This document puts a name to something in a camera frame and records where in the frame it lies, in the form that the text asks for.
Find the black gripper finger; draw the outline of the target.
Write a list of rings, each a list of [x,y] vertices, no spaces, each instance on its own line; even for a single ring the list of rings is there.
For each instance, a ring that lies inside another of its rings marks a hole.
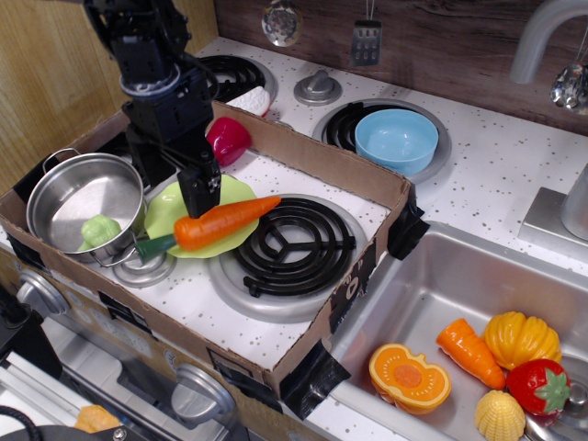
[[[221,171],[213,153],[202,153],[178,173],[177,181],[190,218],[198,219],[220,204]]]

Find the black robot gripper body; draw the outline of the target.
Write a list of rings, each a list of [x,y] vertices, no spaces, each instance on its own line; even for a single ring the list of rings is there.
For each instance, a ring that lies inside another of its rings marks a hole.
[[[121,80],[130,101],[126,136],[133,164],[145,184],[159,184],[192,167],[204,182],[216,181],[216,160],[204,129],[212,120],[204,73],[172,73],[154,83]]]

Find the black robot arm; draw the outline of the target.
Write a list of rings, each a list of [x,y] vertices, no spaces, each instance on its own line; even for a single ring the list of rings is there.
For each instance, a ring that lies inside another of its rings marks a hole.
[[[128,97],[126,138],[143,182],[176,175],[187,213],[220,203],[221,172],[205,130],[213,120],[209,72],[187,53],[187,18],[171,1],[85,1]]]

